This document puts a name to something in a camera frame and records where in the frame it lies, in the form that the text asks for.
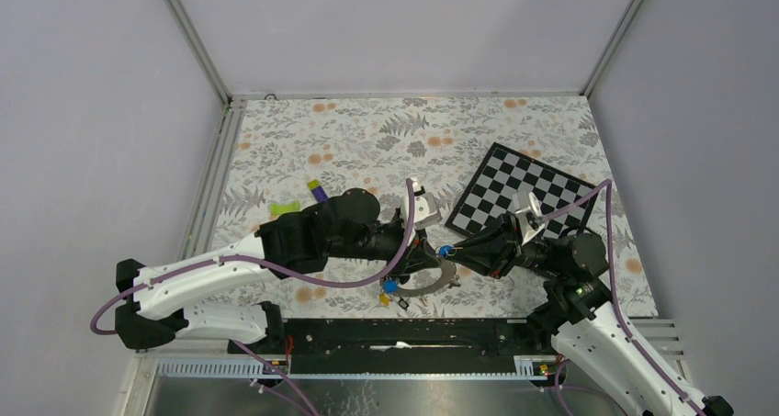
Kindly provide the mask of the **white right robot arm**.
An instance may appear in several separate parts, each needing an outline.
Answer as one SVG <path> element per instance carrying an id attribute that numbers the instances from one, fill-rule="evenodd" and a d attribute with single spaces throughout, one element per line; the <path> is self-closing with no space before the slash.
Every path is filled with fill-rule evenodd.
<path id="1" fill-rule="evenodd" d="M 601 276 L 612 274 L 609 244 L 597 233 L 548 238 L 537 198 L 519 192 L 513 213 L 500 215 L 443 254 L 494 278 L 522 267 L 544 278 L 547 301 L 527 317 L 536 352 L 554 351 L 580 368 L 628 415 L 731 415 L 721 396 L 707 396 L 662 357 L 625 317 Z"/>

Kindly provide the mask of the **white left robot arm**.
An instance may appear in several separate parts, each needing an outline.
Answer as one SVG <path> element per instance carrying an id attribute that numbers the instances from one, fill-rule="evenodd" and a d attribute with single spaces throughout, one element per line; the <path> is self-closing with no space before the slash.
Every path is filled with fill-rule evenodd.
<path id="1" fill-rule="evenodd" d="M 131 350 L 147 350 L 177 339 L 234 340 L 265 353 L 279 349 L 285 329 L 279 307 L 221 304 L 212 296 L 226 289 L 286 278 L 323 286 L 331 259 L 374 261 L 382 268 L 363 279 L 341 281 L 351 289 L 379 284 L 390 294 L 416 272 L 437 268 L 437 291 L 457 277 L 453 264 L 429 244 L 426 228 L 437 223 L 435 197 L 416 180 L 390 222 L 379 220 L 377 198 L 362 188 L 329 197 L 263 224 L 239 241 L 171 263 L 146 266 L 134 259 L 116 267 L 118 293 L 105 310 L 114 314 L 113 333 Z"/>

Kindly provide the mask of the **blue key tag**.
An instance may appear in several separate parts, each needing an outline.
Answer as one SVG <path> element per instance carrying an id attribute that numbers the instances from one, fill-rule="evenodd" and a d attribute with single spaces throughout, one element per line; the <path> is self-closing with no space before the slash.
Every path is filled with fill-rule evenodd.
<path id="1" fill-rule="evenodd" d="M 442 258 L 447 258 L 454 255 L 456 251 L 457 248 L 453 245 L 442 245 L 437 249 L 436 254 Z"/>

